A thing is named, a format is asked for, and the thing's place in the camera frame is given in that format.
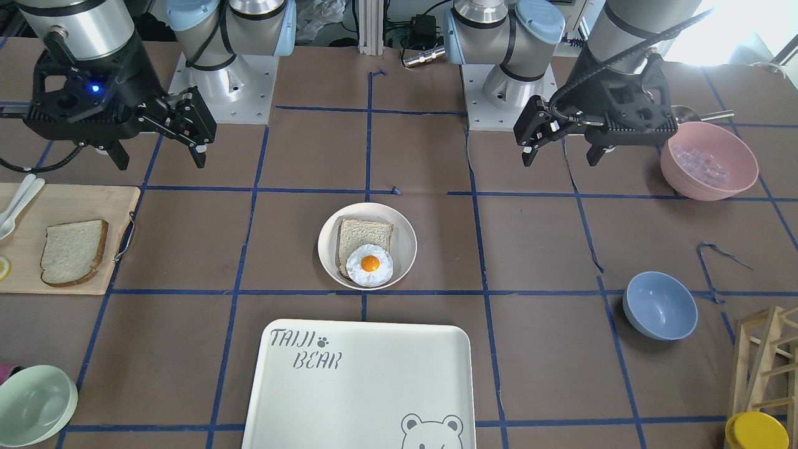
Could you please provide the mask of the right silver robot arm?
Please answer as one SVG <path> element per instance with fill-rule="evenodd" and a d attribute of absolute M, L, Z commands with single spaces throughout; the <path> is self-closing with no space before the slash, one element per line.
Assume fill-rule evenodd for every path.
<path fill-rule="evenodd" d="M 74 150 L 49 166 L 23 174 L 59 170 L 83 148 L 107 154 L 119 170 L 129 156 L 122 140 L 143 132 L 177 140 L 203 168 L 216 139 L 210 105 L 235 103 L 259 93 L 245 61 L 291 55 L 296 43 L 294 1 L 168 1 L 168 25 L 182 47 L 189 83 L 174 94 L 158 79 L 124 1 L 19 1 L 18 11 L 45 49 L 32 72 L 28 106 L 4 106 L 48 140 L 68 140 Z"/>

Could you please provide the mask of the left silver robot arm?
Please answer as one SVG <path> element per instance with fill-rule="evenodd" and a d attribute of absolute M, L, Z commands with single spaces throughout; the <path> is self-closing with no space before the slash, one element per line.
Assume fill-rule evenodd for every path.
<path fill-rule="evenodd" d="M 590 143 L 598 164 L 616 146 L 663 145 L 678 130 L 663 59 L 673 40 L 712 14 L 698 1 L 607 1 L 564 85 L 549 99 L 522 90 L 542 84 L 566 20 L 547 1 L 455 1 L 444 48 L 454 64 L 491 66 L 484 94 L 517 111 L 522 162 L 568 134 Z"/>

